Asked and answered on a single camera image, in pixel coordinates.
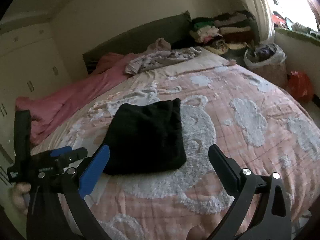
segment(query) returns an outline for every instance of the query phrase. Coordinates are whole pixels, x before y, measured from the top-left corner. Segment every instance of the headboard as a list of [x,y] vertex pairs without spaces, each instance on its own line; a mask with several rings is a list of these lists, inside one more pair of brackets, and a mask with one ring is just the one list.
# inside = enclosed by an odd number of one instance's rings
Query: headboard
[[91,73],[98,60],[108,52],[119,54],[141,53],[158,38],[164,38],[173,44],[189,36],[191,18],[185,13],[156,20],[121,33],[94,49],[84,53],[83,59],[88,73]]

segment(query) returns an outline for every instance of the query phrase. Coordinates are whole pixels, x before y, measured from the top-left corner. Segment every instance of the pillow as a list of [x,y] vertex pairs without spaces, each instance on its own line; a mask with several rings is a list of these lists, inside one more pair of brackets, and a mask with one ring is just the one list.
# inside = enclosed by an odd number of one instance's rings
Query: pillow
[[122,54],[117,54],[113,52],[109,52],[106,55],[103,55],[96,66],[96,69],[92,71],[91,75],[98,75],[106,70],[112,68],[116,62],[124,58],[124,55]]

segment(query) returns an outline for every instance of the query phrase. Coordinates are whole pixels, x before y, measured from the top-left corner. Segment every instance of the curtain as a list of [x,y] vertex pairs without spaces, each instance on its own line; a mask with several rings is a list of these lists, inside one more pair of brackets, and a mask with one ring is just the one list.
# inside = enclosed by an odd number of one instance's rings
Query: curtain
[[257,21],[260,43],[274,42],[275,30],[272,22],[272,12],[267,0],[242,0],[245,9],[251,12]]

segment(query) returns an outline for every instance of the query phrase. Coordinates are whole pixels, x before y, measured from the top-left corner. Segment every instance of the folded clothes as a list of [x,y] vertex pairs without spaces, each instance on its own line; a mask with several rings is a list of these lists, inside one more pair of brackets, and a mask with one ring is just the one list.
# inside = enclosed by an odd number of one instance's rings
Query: folded clothes
[[239,33],[229,33],[223,35],[226,43],[241,43],[246,42],[250,43],[252,40],[255,40],[255,35],[253,31],[239,32]]
[[123,104],[103,140],[110,148],[109,175],[150,173],[180,168],[183,147],[180,99],[147,106]]
[[225,43],[224,39],[209,42],[208,46],[205,46],[204,48],[217,55],[223,55],[229,50],[229,47]]
[[189,59],[194,59],[200,54],[200,47],[190,47],[171,51],[160,50],[130,61],[124,72],[136,75],[137,73],[147,70],[174,65]]
[[232,50],[244,49],[247,47],[247,43],[227,43],[227,46]]
[[225,26],[225,25],[230,25],[230,24],[234,24],[237,22],[242,22],[245,19],[247,19],[246,15],[244,15],[243,13],[237,12],[233,17],[230,17],[227,20],[224,20],[224,21],[215,20],[214,26],[221,27],[221,26]]
[[209,25],[202,27],[196,32],[190,31],[190,35],[195,39],[195,42],[197,43],[203,43],[206,37],[221,36],[221,34],[219,34],[218,28]]
[[205,26],[214,26],[213,21],[199,22],[194,25],[194,30],[197,31]]
[[221,27],[219,28],[220,33],[222,35],[224,34],[229,34],[229,33],[239,33],[239,32],[247,32],[251,30],[250,26],[246,26],[243,28],[239,28],[239,27]]

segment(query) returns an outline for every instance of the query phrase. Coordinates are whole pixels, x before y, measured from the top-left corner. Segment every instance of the screw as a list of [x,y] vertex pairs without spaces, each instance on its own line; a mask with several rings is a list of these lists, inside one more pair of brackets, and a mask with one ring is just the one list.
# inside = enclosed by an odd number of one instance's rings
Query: screw
[[279,178],[280,178],[280,175],[279,175],[279,173],[277,173],[277,172],[272,173],[272,176],[273,176],[275,179],[279,179]]
[[251,171],[249,169],[243,169],[242,172],[243,172],[244,175],[250,175],[251,174]]
[[44,173],[44,172],[40,172],[40,173],[38,174],[38,178],[39,178],[39,179],[44,178],[44,176],[45,176],[45,173]]
[[69,175],[75,174],[76,173],[76,169],[75,168],[70,168],[70,169],[67,170],[67,173]]

